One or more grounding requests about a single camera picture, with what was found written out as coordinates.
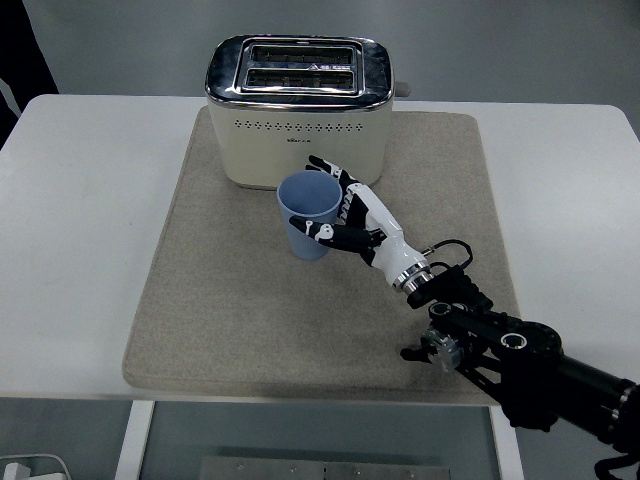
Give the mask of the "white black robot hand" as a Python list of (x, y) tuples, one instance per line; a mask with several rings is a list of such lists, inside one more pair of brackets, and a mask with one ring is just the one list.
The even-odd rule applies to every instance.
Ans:
[(323, 246), (359, 254), (398, 292), (410, 295), (434, 278), (425, 256), (406, 243), (399, 222), (368, 185), (314, 155), (305, 168), (332, 176), (340, 186), (337, 220), (326, 223), (295, 215), (290, 225)]

